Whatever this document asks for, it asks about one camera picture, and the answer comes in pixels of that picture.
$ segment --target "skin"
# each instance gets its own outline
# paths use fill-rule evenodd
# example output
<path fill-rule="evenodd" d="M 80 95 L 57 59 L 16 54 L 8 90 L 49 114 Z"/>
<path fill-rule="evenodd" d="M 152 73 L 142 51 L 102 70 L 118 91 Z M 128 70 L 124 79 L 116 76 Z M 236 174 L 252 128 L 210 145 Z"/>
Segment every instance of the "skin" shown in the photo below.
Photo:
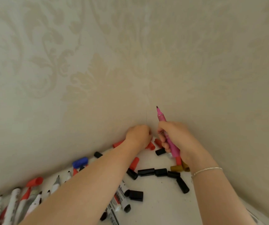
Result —
<path fill-rule="evenodd" d="M 163 130 L 181 150 L 181 158 L 192 173 L 218 164 L 204 147 L 177 122 L 159 122 L 158 134 L 163 147 L 170 148 Z M 96 224 L 115 194 L 135 156 L 151 141 L 150 128 L 130 128 L 125 141 L 62 185 L 44 201 L 21 225 Z M 198 206 L 204 225 L 255 224 L 222 170 L 201 172 L 193 179 Z"/>

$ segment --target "pink marker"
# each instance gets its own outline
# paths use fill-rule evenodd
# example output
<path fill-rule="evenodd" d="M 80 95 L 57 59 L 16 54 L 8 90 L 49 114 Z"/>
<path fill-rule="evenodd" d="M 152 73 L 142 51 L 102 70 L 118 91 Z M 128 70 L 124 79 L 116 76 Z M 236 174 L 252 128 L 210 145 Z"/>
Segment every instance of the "pink marker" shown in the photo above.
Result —
<path fill-rule="evenodd" d="M 156 110 L 157 110 L 158 120 L 159 121 L 167 121 L 166 118 L 165 118 L 165 116 L 163 115 L 163 113 L 161 112 L 161 110 L 159 109 L 158 106 L 156 106 Z M 169 138 L 168 134 L 166 133 L 166 131 L 164 131 L 163 133 L 165 134 L 167 143 L 170 146 L 171 153 L 172 153 L 173 157 L 180 156 L 180 150 L 179 150 L 179 148 L 176 147 L 176 145 L 172 143 L 172 141 L 170 140 L 170 138 Z"/>

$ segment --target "blue cap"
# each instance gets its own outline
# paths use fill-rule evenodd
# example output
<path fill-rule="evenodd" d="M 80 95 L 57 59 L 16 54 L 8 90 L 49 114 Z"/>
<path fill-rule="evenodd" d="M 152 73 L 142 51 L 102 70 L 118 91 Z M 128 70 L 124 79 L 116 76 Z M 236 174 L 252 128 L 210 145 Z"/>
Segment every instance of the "blue cap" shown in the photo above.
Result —
<path fill-rule="evenodd" d="M 88 164 L 88 158 L 87 157 L 83 157 L 79 160 L 76 160 L 72 163 L 73 167 L 75 169 L 79 168 L 81 165 L 85 166 Z"/>

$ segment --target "thin chain bracelet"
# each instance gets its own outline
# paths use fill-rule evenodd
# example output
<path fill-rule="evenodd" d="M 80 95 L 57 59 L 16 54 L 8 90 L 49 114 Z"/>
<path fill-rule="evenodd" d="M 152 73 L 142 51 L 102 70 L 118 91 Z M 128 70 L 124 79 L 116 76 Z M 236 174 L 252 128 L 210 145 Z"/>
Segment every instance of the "thin chain bracelet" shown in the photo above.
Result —
<path fill-rule="evenodd" d="M 210 167 L 210 168 L 205 168 L 205 169 L 203 169 L 203 170 L 200 170 L 200 171 L 197 171 L 196 173 L 194 173 L 192 176 L 191 176 L 191 178 L 193 179 L 198 173 L 200 173 L 200 172 L 203 172 L 203 171 L 205 171 L 205 170 L 212 170 L 212 169 L 221 169 L 221 170 L 223 170 L 221 167 Z"/>

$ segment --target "floral wallpaper pattern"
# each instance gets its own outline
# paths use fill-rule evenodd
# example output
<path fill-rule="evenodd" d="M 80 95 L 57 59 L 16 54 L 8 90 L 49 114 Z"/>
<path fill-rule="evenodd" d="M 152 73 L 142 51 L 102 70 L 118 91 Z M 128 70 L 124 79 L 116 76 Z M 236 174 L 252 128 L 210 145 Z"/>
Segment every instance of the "floral wallpaper pattern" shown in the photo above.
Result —
<path fill-rule="evenodd" d="M 156 105 L 269 216 L 269 0 L 0 0 L 0 193 Z"/>

